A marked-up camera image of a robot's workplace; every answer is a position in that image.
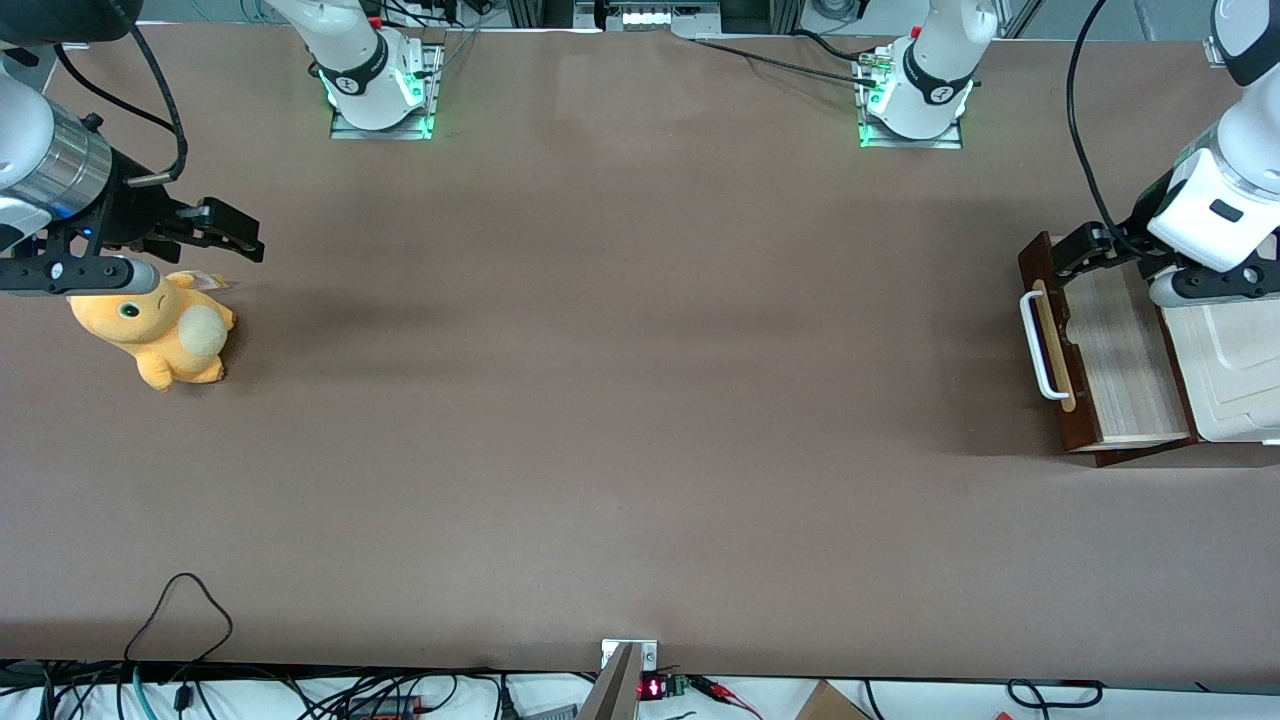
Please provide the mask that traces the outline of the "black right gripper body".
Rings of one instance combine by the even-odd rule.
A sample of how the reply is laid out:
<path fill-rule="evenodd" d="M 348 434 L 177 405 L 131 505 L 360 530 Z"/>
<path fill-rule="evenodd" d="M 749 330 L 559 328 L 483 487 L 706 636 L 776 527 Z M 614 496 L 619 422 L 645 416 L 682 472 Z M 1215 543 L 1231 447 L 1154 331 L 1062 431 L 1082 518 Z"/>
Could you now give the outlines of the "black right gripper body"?
<path fill-rule="evenodd" d="M 100 196 L 68 220 L 40 232 L 40 249 L 63 249 L 77 258 L 127 249 L 166 263 L 178 263 L 183 246 L 206 246 L 204 232 L 182 213 L 191 206 L 175 201 L 161 186 L 131 187 L 127 181 L 146 169 L 122 152 L 111 152 L 111 170 Z"/>

